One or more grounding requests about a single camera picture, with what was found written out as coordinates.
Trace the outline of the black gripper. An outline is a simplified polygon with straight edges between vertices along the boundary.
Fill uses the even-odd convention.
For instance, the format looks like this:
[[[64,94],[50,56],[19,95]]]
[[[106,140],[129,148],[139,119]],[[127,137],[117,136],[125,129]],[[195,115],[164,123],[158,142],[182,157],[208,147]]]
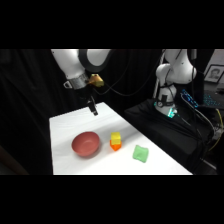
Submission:
[[[93,98],[93,89],[91,86],[87,85],[84,88],[78,89],[77,94],[81,101],[88,105],[90,111],[94,114],[94,116],[98,115],[96,104],[94,103]]]

